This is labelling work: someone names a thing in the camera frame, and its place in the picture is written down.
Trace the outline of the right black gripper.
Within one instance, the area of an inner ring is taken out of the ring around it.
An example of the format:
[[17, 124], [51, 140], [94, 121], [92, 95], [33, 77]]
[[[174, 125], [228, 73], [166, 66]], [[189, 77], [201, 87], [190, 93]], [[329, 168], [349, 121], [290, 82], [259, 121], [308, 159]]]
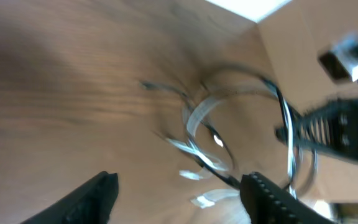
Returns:
[[297, 114], [293, 131], [295, 146], [358, 161], [358, 99], [332, 100], [304, 115]]

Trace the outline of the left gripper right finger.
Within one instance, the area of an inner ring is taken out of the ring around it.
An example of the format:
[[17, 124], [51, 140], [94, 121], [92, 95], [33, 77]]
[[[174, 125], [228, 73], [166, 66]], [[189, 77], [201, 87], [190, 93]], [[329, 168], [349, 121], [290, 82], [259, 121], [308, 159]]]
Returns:
[[243, 175], [239, 187], [241, 202], [255, 224], [332, 224], [264, 175]]

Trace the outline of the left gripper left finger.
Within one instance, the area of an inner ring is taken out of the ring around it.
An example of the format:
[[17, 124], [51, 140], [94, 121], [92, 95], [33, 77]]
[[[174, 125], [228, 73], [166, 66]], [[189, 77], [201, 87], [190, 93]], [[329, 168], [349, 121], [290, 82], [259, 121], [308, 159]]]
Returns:
[[107, 224], [118, 195], [118, 174], [102, 171], [22, 224]]

